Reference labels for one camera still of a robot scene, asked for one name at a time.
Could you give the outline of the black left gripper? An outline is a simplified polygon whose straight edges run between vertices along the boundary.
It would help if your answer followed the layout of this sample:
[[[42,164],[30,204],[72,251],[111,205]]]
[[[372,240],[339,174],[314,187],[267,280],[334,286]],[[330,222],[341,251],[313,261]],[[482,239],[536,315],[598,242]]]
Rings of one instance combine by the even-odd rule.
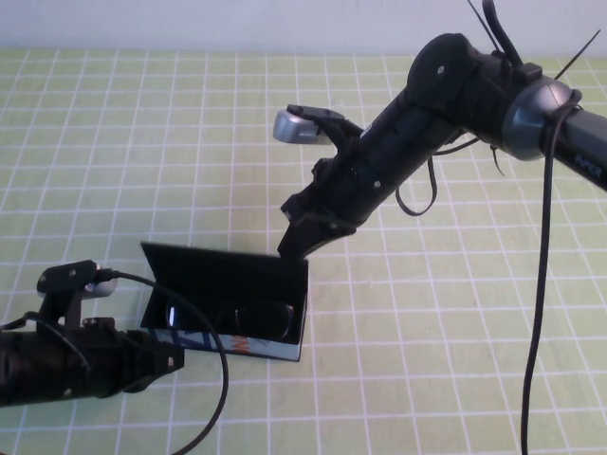
[[[155,377],[184,367],[183,348],[138,330],[120,331],[112,318],[85,318],[73,335],[89,367],[77,366],[70,398],[139,393],[154,383]]]

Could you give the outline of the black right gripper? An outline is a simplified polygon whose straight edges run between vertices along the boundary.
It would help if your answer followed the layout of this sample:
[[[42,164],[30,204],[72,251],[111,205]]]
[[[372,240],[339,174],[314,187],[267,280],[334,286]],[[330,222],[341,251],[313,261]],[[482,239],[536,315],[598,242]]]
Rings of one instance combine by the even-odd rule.
[[[282,258],[304,258],[352,236],[403,183],[403,138],[352,136],[313,167],[313,180],[288,197]]]

